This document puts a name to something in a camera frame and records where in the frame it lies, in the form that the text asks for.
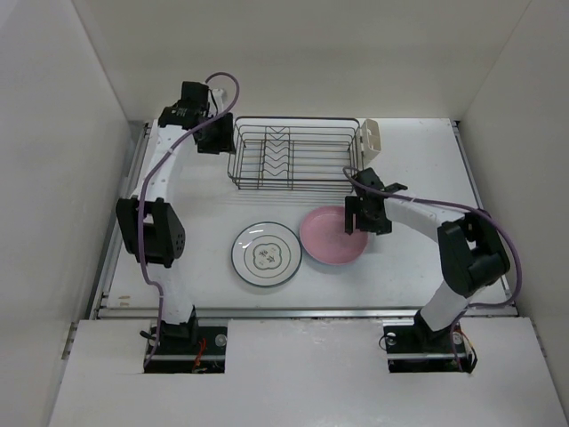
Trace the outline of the pink plate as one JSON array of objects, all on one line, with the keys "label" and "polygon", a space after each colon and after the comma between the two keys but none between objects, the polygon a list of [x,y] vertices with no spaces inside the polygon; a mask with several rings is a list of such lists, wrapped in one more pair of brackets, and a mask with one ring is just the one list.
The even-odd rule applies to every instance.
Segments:
[{"label": "pink plate", "polygon": [[300,225],[299,234],[305,251],[326,265],[352,263],[368,244],[366,233],[345,231],[345,209],[337,205],[321,206],[309,212]]}]

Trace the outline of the white plate grey flower outline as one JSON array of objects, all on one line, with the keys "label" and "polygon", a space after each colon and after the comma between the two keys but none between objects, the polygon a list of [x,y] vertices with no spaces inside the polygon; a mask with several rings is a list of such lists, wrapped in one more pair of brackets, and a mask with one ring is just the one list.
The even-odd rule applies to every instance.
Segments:
[{"label": "white plate grey flower outline", "polygon": [[281,222],[255,222],[235,236],[230,261],[246,292],[271,294],[300,271],[301,241],[296,232]]}]

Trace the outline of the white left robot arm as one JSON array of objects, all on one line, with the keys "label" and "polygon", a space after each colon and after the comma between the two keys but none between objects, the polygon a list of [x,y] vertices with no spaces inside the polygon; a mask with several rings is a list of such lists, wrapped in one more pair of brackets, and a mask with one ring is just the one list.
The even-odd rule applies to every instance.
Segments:
[{"label": "white left robot arm", "polygon": [[186,245],[186,232],[174,211],[173,198],[184,165],[192,153],[234,154],[234,119],[224,111],[227,94],[198,82],[184,82],[180,99],[164,108],[151,137],[144,177],[129,197],[116,202],[124,247],[158,291],[159,320],[173,325],[168,342],[178,352],[198,345],[199,332],[187,323],[194,303],[175,263]]}]

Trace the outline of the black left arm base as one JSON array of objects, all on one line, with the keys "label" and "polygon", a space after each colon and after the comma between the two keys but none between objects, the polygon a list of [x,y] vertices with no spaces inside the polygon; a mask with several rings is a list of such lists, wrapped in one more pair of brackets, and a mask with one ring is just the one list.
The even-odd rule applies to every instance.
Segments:
[{"label": "black left arm base", "polygon": [[212,325],[193,315],[188,323],[160,323],[142,330],[147,340],[143,360],[145,374],[224,374],[228,325]]}]

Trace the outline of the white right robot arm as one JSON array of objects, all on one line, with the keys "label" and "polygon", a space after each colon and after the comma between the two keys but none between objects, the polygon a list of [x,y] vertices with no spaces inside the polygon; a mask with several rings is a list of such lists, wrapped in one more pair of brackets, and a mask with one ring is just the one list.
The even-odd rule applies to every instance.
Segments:
[{"label": "white right robot arm", "polygon": [[345,199],[345,232],[378,236],[405,225],[437,244],[443,282],[414,315],[412,339],[433,350],[451,333],[481,289],[510,270],[511,241],[487,212],[472,206],[413,197],[400,183],[384,185],[372,168],[342,169],[356,194]]}]

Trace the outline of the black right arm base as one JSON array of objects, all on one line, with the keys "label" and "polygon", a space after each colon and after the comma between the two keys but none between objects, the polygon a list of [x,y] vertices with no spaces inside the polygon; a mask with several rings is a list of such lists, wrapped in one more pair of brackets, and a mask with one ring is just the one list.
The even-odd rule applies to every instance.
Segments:
[{"label": "black right arm base", "polygon": [[459,323],[430,333],[418,317],[413,323],[384,323],[378,345],[385,350],[391,374],[472,374],[478,356]]}]

